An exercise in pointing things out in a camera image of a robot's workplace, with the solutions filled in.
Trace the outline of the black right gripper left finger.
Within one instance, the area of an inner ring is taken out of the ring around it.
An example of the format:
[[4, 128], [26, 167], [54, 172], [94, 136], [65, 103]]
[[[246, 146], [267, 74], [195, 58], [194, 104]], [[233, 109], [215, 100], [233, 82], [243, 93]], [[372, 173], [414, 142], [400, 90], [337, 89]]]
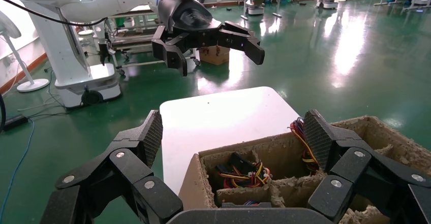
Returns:
[[167, 223], [183, 203], [151, 170], [162, 135], [158, 110], [141, 126], [119, 132], [104, 152], [57, 180], [41, 223], [93, 223], [117, 198], [141, 222]]

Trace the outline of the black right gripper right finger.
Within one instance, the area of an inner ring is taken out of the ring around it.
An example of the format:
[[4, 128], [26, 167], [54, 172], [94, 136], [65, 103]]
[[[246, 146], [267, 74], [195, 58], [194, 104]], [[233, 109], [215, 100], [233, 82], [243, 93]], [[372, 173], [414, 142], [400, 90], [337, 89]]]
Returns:
[[330, 125], [315, 110], [303, 119], [305, 141], [326, 177], [307, 206], [333, 223], [356, 195], [391, 223], [430, 223], [430, 178], [375, 152], [354, 131]]

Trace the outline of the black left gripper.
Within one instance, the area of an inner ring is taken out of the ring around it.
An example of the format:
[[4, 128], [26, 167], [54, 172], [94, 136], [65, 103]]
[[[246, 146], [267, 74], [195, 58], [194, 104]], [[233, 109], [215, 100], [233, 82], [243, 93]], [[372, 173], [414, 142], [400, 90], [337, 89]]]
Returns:
[[265, 51], [248, 28], [230, 21], [222, 24], [197, 0], [159, 0], [157, 8], [162, 25], [151, 40], [153, 56], [183, 77], [188, 74], [186, 44], [214, 46], [218, 35], [219, 46], [242, 51], [256, 65], [263, 64]]

